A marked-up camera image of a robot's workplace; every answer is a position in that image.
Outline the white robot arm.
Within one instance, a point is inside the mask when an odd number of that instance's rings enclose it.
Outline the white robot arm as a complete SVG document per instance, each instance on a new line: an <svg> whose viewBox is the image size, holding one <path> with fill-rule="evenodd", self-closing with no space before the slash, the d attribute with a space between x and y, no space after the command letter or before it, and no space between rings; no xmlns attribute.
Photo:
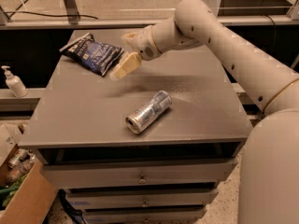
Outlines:
<svg viewBox="0 0 299 224"><path fill-rule="evenodd" d="M242 156L238 224L299 224L299 74L221 24L202 0L123 36L133 49L111 73L121 79L172 49L207 46L263 112Z"/></svg>

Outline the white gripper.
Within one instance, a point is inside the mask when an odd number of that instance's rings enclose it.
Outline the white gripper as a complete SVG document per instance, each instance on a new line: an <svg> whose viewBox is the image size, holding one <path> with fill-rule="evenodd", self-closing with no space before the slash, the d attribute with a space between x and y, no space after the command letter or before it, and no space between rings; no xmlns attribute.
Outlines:
<svg viewBox="0 0 299 224"><path fill-rule="evenodd" d="M121 37L124 44L133 48L136 52L124 52L114 64L110 73L110 78L114 81L126 77L134 72L142 62L151 61L161 56L161 52L157 49L154 39L152 27L147 26L137 32L125 34Z"/></svg>

